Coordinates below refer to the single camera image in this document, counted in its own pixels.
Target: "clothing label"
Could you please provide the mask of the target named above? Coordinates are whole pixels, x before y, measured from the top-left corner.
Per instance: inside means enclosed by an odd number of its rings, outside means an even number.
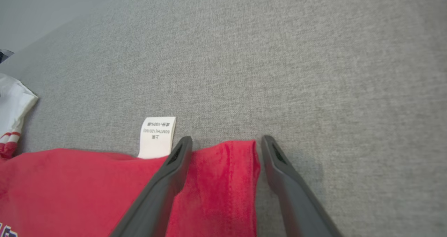
[[[168,156],[172,149],[175,117],[146,118],[141,126],[139,158]]]

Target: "white cloth with red stripes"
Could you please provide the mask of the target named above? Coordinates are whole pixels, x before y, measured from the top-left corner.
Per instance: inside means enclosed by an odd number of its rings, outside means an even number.
[[[11,158],[17,148],[24,117],[38,97],[20,81],[0,73],[0,156]]]

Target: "red t-shirt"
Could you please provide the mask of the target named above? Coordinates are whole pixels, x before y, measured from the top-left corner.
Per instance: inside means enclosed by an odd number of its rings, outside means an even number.
[[[3,237],[109,236],[166,157],[54,149],[0,161]],[[192,154],[167,237],[255,237],[255,141]]]

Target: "black object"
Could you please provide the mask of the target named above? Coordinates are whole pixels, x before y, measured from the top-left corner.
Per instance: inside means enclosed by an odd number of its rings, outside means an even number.
[[[270,188],[279,197],[288,237],[341,237],[303,178],[271,136],[262,137],[262,157]]]
[[[6,50],[6,49],[0,49],[0,64],[4,62],[8,57],[12,56],[14,53]]]
[[[174,197],[188,173],[191,137],[183,137],[115,228],[111,237],[163,237]]]
[[[192,139],[183,137],[152,177],[111,237],[164,237],[174,197],[182,190]],[[262,156],[270,188],[279,197],[288,237],[341,237],[306,182],[271,136],[262,137]]]

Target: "gray carpet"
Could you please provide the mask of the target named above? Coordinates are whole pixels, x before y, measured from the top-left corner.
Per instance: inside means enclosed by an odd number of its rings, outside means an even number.
[[[447,235],[447,0],[111,0],[0,65],[20,151],[270,134],[347,237]],[[262,171],[258,235],[284,236]]]

